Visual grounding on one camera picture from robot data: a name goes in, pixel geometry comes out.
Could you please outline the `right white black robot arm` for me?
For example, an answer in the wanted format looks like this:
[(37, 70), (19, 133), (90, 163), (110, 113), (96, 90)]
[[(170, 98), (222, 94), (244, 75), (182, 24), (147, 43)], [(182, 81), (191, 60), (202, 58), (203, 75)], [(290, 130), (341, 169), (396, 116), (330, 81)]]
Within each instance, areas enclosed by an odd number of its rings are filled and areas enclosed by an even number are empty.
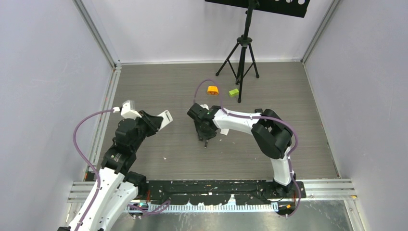
[(252, 135), (260, 151), (271, 160), (275, 193), (284, 198), (294, 191), (295, 174), (289, 162), (293, 132), (273, 110), (242, 113), (194, 103), (187, 115), (193, 119), (200, 141), (208, 142), (218, 130)]

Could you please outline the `white remote control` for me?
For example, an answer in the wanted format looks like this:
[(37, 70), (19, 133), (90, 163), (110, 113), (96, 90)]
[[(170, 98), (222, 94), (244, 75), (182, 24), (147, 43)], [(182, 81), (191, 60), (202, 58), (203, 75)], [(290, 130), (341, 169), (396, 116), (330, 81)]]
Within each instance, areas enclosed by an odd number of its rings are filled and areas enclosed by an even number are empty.
[(172, 115), (168, 110), (163, 111), (157, 116), (163, 119), (159, 130), (162, 130), (164, 127), (166, 127), (168, 124), (170, 124), (173, 121)]

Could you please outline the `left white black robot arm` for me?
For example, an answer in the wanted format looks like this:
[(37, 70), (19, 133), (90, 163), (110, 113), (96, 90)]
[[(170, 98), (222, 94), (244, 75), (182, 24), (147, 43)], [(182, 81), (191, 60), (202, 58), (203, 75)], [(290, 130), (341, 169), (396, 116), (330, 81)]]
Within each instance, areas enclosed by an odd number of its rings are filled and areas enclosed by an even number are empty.
[(172, 122), (168, 110), (122, 112), (112, 146), (105, 152), (96, 182), (75, 218), (60, 231), (108, 231), (134, 198), (147, 195), (146, 177), (130, 171), (145, 138)]

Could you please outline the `white battery cover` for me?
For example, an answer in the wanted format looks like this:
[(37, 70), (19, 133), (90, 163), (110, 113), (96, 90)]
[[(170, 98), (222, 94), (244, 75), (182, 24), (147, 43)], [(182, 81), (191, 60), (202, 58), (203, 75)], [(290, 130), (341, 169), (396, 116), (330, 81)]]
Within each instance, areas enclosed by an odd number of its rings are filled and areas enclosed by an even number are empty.
[(228, 135), (228, 132), (229, 132), (229, 129), (227, 129), (227, 128), (222, 128), (221, 130), (220, 130), (220, 134), (222, 134), (222, 135)]

